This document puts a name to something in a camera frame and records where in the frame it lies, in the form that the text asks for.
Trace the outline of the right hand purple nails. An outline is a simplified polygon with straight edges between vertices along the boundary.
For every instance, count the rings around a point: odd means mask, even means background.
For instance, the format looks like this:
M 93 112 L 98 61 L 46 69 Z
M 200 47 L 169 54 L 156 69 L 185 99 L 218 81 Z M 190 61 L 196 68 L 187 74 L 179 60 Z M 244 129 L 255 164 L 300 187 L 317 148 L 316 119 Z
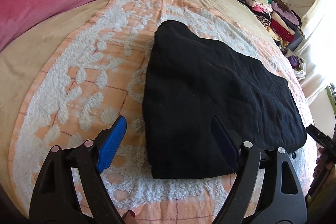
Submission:
M 319 147 L 318 153 L 319 153 L 319 156 L 317 160 L 315 161 L 316 166 L 314 168 L 314 173 L 313 173 L 314 178 L 318 177 L 318 175 L 322 172 L 322 170 L 324 169 L 324 167 L 326 166 L 328 162 L 328 155 L 325 153 L 324 148 Z

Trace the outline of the left hand red nails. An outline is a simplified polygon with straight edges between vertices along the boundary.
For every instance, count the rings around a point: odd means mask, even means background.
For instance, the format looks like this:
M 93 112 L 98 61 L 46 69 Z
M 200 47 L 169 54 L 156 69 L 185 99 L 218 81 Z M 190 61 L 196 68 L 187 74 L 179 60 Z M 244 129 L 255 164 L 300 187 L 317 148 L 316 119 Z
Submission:
M 122 216 L 123 221 L 126 224 L 138 224 L 136 218 L 135 218 L 135 213 L 132 210 L 128 210 L 127 212 L 124 213 Z

